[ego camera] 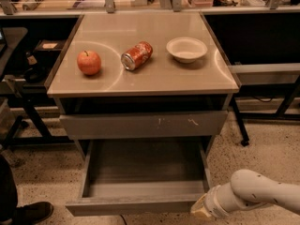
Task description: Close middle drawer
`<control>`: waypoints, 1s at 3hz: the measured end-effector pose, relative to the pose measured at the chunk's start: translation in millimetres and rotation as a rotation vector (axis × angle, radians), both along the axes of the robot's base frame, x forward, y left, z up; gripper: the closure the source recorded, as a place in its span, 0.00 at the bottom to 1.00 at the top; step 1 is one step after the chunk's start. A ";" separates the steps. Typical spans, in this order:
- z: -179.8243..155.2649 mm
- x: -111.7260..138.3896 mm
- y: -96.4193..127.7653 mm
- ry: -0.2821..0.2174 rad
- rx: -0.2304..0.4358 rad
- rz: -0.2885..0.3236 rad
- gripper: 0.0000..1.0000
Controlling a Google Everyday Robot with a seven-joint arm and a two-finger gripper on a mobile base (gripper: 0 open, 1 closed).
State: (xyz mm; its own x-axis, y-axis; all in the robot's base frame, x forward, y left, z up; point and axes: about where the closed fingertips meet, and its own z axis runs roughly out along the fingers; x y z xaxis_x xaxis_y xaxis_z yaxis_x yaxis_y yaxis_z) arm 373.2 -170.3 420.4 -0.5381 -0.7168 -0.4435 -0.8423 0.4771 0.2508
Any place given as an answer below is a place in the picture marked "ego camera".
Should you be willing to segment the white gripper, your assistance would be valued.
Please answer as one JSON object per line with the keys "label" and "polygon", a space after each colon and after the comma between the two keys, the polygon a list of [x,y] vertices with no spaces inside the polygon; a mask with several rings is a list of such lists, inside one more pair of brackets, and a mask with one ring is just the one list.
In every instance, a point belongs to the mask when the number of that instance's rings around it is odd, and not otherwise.
{"label": "white gripper", "polygon": [[225,218],[229,213],[218,201],[219,186],[210,188],[206,195],[196,201],[190,208],[190,214],[199,219]]}

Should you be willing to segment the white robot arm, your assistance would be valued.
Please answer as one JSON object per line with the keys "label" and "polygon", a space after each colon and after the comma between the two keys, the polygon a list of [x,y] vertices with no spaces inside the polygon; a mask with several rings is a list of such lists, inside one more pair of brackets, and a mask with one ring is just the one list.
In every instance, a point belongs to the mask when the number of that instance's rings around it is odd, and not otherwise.
{"label": "white robot arm", "polygon": [[300,214],[300,187],[272,180],[252,170],[234,172],[228,183],[212,187],[190,209],[195,218],[225,218],[273,204]]}

